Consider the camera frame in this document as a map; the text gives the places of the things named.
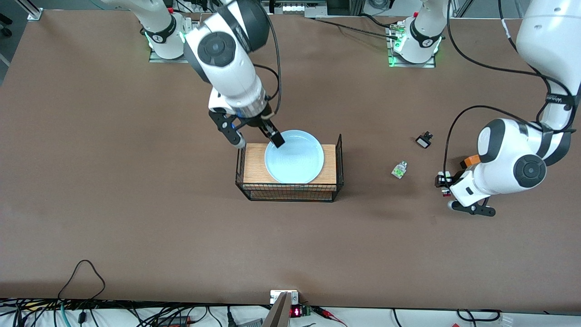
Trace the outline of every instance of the wire basket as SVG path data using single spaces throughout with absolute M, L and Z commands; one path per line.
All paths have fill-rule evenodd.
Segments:
M 339 135 L 335 146 L 336 183 L 334 184 L 245 183 L 246 148 L 243 148 L 238 150 L 236 160 L 236 186 L 251 201 L 333 202 L 345 184 L 342 145 L 341 135 Z

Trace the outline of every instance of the table surface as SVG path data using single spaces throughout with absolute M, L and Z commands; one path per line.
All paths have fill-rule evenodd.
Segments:
M 487 104 L 533 119 L 541 80 L 477 67 L 449 40 L 435 69 L 389 67 L 381 38 L 272 19 L 283 80 L 273 121 L 323 144 L 342 133 L 336 202 L 248 201 L 234 185 L 236 149 L 207 115 L 210 86 L 191 67 L 148 63 L 129 12 L 47 10 L 0 88 L 1 297 L 56 297 L 89 259 L 107 283 L 101 298 L 258 304 L 298 289 L 318 305 L 581 310 L 576 142 L 539 187 L 493 197 L 494 218 L 450 211 L 433 186 L 456 114 Z M 451 26 L 468 55 L 526 69 L 498 20 Z M 274 67 L 272 40 L 251 57 Z M 460 119 L 449 167 L 497 117 Z M 414 139 L 427 130 L 423 149 Z M 84 265 L 63 296 L 99 288 Z

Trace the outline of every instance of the light blue round plate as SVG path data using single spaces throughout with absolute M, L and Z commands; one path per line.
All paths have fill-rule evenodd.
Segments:
M 321 143 L 305 131 L 283 131 L 285 144 L 276 148 L 272 142 L 266 146 L 264 164 L 270 176 L 283 184 L 306 184 L 315 179 L 323 169 L 325 155 Z

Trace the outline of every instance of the green and white small object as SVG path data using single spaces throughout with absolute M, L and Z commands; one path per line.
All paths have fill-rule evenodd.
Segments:
M 401 179 L 403 175 L 406 173 L 407 169 L 407 162 L 402 161 L 397 164 L 395 168 L 392 170 L 392 175 L 396 176 L 398 179 Z

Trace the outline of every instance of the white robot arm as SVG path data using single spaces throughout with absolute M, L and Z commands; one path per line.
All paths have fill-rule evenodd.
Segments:
M 274 115 L 248 53 L 266 44 L 268 16 L 259 2 L 237 0 L 219 7 L 185 36 L 184 55 L 199 76 L 213 88 L 210 117 L 236 148 L 246 145 L 238 129 L 258 127 L 278 148 L 284 139 L 270 121 Z M 241 121 L 234 126 L 233 121 Z
M 424 63 L 436 52 L 446 26 L 447 0 L 422 0 L 417 17 L 403 21 L 404 33 L 393 51 L 411 63 Z
M 132 11 L 143 25 L 145 35 L 155 53 L 164 59 L 175 59 L 184 54 L 184 17 L 170 14 L 163 0 L 102 0 Z
M 580 0 L 533 0 L 517 37 L 521 57 L 552 81 L 540 126 L 496 119 L 478 136 L 480 163 L 468 167 L 450 187 L 457 199 L 450 208 L 472 214 L 486 210 L 477 202 L 495 194 L 532 189 L 545 178 L 547 166 L 562 159 L 571 143 L 571 115 L 579 104 L 581 83 Z

